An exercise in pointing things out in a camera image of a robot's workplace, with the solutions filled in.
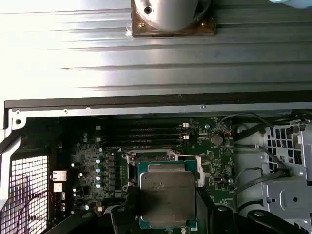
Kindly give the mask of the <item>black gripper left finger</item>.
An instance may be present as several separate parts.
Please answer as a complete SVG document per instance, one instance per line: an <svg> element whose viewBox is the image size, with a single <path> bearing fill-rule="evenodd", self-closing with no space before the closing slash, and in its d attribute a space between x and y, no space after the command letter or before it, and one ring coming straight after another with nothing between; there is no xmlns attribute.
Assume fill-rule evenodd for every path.
<svg viewBox="0 0 312 234"><path fill-rule="evenodd" d="M98 217L94 211L78 211L47 231L48 234L138 234L135 219L139 207L139 188L128 188L123 205L109 207Z"/></svg>

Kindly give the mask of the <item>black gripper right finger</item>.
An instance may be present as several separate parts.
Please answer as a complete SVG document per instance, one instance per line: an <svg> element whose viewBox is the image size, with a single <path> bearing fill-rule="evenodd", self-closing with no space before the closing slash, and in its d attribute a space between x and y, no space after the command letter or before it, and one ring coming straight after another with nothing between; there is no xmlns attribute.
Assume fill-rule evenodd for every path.
<svg viewBox="0 0 312 234"><path fill-rule="evenodd" d="M232 209L215 205L205 188L196 190L198 229L201 234L306 234L265 210L251 210L243 217Z"/></svg>

